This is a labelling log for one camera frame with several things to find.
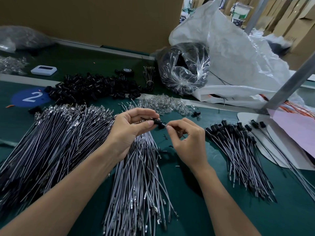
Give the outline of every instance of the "right hand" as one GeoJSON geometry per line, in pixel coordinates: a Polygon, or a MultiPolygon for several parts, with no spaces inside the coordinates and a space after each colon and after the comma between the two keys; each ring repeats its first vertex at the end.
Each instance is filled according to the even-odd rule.
{"type": "Polygon", "coordinates": [[[192,171],[208,165],[203,128],[193,121],[183,118],[182,120],[170,121],[166,129],[180,159],[192,171]],[[181,135],[186,133],[188,137],[180,140],[181,135]]]}

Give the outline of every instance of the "gray metal post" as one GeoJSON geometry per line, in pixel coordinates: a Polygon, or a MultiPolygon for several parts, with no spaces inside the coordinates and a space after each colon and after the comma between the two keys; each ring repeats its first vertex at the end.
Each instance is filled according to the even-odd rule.
{"type": "Polygon", "coordinates": [[[255,9],[255,12],[253,13],[252,17],[248,21],[246,28],[244,30],[247,35],[249,35],[250,32],[252,31],[252,29],[255,27],[260,15],[262,14],[262,11],[265,9],[268,1],[269,0],[259,0],[259,3],[255,9]]]}
{"type": "Polygon", "coordinates": [[[315,72],[315,52],[307,61],[289,78],[289,80],[265,104],[260,113],[266,114],[267,109],[276,110],[283,104],[313,73],[315,72]]]}

